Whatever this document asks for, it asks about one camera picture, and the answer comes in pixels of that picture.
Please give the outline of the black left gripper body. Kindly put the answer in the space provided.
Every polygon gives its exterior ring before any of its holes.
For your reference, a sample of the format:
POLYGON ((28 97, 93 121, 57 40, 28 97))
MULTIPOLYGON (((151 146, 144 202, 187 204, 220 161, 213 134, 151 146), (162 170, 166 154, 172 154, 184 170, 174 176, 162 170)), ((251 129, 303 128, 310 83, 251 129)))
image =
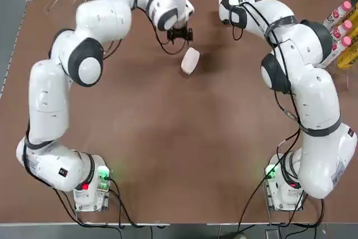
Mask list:
POLYGON ((187 29, 187 25, 181 27, 181 28, 171 28, 169 31, 173 31, 176 33, 176 38, 182 38, 185 39, 186 38, 186 29, 187 29))

